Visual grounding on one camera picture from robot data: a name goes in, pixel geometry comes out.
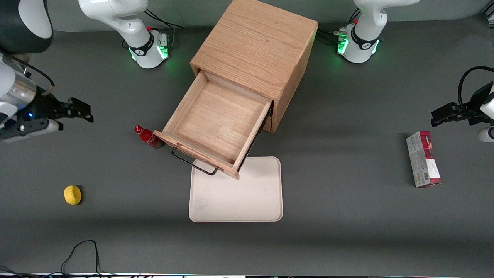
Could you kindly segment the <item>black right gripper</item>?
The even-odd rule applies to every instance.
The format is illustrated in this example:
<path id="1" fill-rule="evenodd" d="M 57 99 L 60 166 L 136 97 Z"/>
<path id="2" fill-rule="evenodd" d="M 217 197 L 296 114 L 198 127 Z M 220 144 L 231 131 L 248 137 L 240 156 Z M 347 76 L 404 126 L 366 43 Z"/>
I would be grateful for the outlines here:
<path id="1" fill-rule="evenodd" d="M 61 132 L 64 125 L 58 118 L 80 118 L 94 122 L 91 106 L 75 97 L 61 102 L 54 96 L 37 96 L 31 104 L 15 114 L 14 119 L 7 120 L 1 128 L 1 140 L 23 140 L 53 132 Z"/>

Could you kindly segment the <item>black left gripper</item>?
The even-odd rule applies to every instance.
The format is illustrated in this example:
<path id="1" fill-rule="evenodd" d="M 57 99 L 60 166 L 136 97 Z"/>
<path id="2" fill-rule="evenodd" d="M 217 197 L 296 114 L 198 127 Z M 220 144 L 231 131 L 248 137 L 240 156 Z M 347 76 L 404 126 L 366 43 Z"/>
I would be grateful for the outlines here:
<path id="1" fill-rule="evenodd" d="M 484 112 L 480 108 L 483 105 L 493 104 L 493 82 L 486 84 L 476 90 L 469 102 L 464 102 L 462 98 L 462 89 L 458 90 L 458 105 L 456 103 L 447 103 L 440 108 L 431 112 L 431 126 L 438 127 L 448 122 L 458 122 L 467 120 L 469 125 L 478 123 L 489 123 L 493 125 L 493 112 Z"/>

